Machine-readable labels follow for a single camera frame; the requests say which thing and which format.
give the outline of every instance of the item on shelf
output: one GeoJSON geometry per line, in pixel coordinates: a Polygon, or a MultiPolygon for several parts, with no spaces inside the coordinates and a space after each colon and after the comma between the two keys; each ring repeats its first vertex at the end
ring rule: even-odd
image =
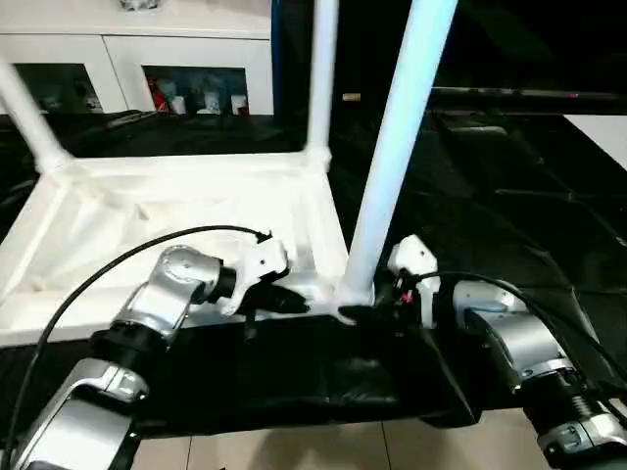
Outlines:
{"type": "Polygon", "coordinates": [[[189,89],[187,97],[188,109],[190,114],[195,114],[198,110],[205,108],[205,93],[201,86],[192,85],[189,89]]]}
{"type": "Polygon", "coordinates": [[[176,83],[169,78],[158,78],[157,88],[166,96],[166,99],[170,102],[176,96],[176,83]]]}
{"type": "Polygon", "coordinates": [[[152,10],[161,4],[161,0],[120,0],[122,8],[128,12],[138,12],[141,10],[152,10]]]}
{"type": "Polygon", "coordinates": [[[198,113],[204,111],[205,115],[221,115],[222,111],[219,105],[219,93],[217,91],[205,92],[205,109],[199,110],[198,113]]]}
{"type": "Polygon", "coordinates": [[[180,95],[172,98],[169,105],[171,106],[172,112],[176,115],[184,115],[187,113],[187,109],[185,108],[185,98],[180,95]]]}
{"type": "Polygon", "coordinates": [[[59,113],[63,110],[63,103],[61,101],[61,94],[59,90],[46,93],[39,99],[39,108],[46,113],[59,113]]]}
{"type": "Polygon", "coordinates": [[[85,95],[82,101],[88,113],[91,113],[91,114],[104,113],[102,111],[102,105],[100,104],[100,100],[98,99],[96,95],[85,95]]]}
{"type": "Polygon", "coordinates": [[[159,113],[167,113],[169,112],[168,100],[166,99],[166,95],[159,89],[157,86],[157,80],[154,76],[147,76],[148,88],[150,89],[150,94],[153,97],[153,104],[155,105],[155,111],[159,113]]]}
{"type": "Polygon", "coordinates": [[[246,95],[231,95],[231,108],[235,116],[249,116],[246,95]]]}

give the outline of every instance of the white floor tile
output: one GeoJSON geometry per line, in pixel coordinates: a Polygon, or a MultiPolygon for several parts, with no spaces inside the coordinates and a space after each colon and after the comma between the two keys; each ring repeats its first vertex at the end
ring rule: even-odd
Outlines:
{"type": "Polygon", "coordinates": [[[388,470],[380,423],[192,439],[188,470],[388,470]]]}
{"type": "Polygon", "coordinates": [[[486,411],[481,423],[437,430],[417,419],[384,423],[392,470],[549,470],[521,410],[486,411]]]}
{"type": "Polygon", "coordinates": [[[627,406],[625,406],[620,399],[611,399],[610,401],[611,404],[618,408],[618,411],[620,411],[624,415],[627,415],[627,406]]]}
{"type": "Polygon", "coordinates": [[[142,441],[132,470],[185,470],[191,438],[142,441]]]}

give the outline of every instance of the cable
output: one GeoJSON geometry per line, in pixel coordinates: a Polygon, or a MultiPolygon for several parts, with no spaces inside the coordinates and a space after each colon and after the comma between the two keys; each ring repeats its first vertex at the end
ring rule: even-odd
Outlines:
{"type": "Polygon", "coordinates": [[[85,280],[82,284],[80,284],[74,291],[63,301],[61,306],[55,311],[55,314],[52,315],[48,324],[46,324],[45,328],[41,332],[41,336],[37,341],[37,346],[35,347],[35,351],[32,354],[32,358],[30,359],[30,363],[28,364],[26,371],[24,373],[24,378],[22,380],[22,384],[20,385],[20,390],[18,391],[18,397],[16,398],[13,413],[11,414],[11,421],[9,424],[9,431],[7,433],[7,440],[4,448],[4,453],[2,455],[2,464],[0,465],[1,470],[9,470],[9,465],[11,463],[11,453],[13,451],[13,446],[15,444],[16,439],[16,431],[18,428],[18,420],[20,419],[20,410],[22,409],[24,399],[26,396],[26,392],[28,390],[28,386],[31,382],[33,372],[35,367],[37,366],[41,355],[43,354],[46,344],[48,343],[48,338],[52,333],[52,330],[55,328],[55,325],[61,318],[61,316],[65,313],[65,311],[70,307],[70,305],[80,296],[83,292],[87,290],[89,286],[91,286],[94,282],[100,279],[107,272],[111,271],[114,267],[126,261],[127,259],[134,257],[140,252],[148,250],[160,243],[167,242],[174,238],[183,237],[185,235],[190,235],[192,233],[199,232],[213,232],[217,230],[230,230],[235,232],[249,233],[251,235],[255,235],[257,237],[258,242],[262,242],[271,237],[271,235],[266,235],[262,232],[258,232],[257,230],[253,230],[251,228],[239,227],[236,225],[203,225],[199,227],[186,228],[184,230],[179,230],[177,232],[172,232],[167,235],[163,235],[161,237],[150,240],[146,243],[135,247],[119,257],[115,258],[113,261],[108,263],[107,265],[101,267],[92,274],[87,280],[85,280]]]}
{"type": "MultiPolygon", "coordinates": [[[[425,274],[419,274],[412,276],[411,282],[415,282],[416,284],[424,279],[432,278],[432,277],[455,277],[459,280],[468,280],[468,281],[483,281],[488,284],[492,284],[497,286],[504,291],[509,292],[513,296],[517,297],[521,301],[523,301],[530,309],[535,310],[535,313],[538,317],[547,325],[547,327],[554,333],[556,336],[559,336],[556,331],[554,331],[554,327],[550,322],[551,318],[554,318],[564,325],[566,325],[571,331],[577,333],[581,336],[586,343],[592,346],[595,351],[607,362],[607,364],[614,370],[614,372],[620,377],[623,382],[623,387],[627,387],[627,372],[623,367],[607,352],[607,350],[588,332],[583,330],[577,323],[575,323],[570,318],[563,315],[561,312],[555,310],[552,307],[547,305],[542,305],[538,301],[531,299],[529,296],[525,295],[517,288],[513,287],[511,284],[508,284],[505,281],[501,281],[499,279],[494,279],[489,276],[484,276],[483,274],[476,274],[473,272],[467,271],[433,271],[427,272],[425,274]]],[[[616,419],[621,423],[625,429],[627,429],[627,417],[623,415],[611,402],[609,399],[603,394],[602,390],[599,390],[600,401],[607,407],[608,411],[611,412],[616,419]]]]}

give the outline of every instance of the white pole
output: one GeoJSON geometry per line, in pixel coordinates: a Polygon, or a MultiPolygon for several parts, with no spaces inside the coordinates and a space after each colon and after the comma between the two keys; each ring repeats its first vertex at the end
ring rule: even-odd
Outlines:
{"type": "Polygon", "coordinates": [[[2,57],[0,101],[26,141],[39,172],[52,172],[72,159],[41,116],[15,68],[2,57]]]}
{"type": "Polygon", "coordinates": [[[313,14],[312,73],[306,151],[328,164],[329,125],[337,39],[338,0],[316,0],[313,14]]]}
{"type": "Polygon", "coordinates": [[[413,0],[346,272],[345,303],[367,303],[458,0],[413,0]]]}

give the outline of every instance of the cabinet door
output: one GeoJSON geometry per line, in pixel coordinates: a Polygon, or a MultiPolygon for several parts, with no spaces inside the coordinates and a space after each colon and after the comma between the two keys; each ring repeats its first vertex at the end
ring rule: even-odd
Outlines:
{"type": "Polygon", "coordinates": [[[268,40],[105,36],[105,43],[131,109],[273,113],[268,40]]]}
{"type": "Polygon", "coordinates": [[[0,34],[0,54],[48,113],[128,109],[101,36],[0,34]]]}

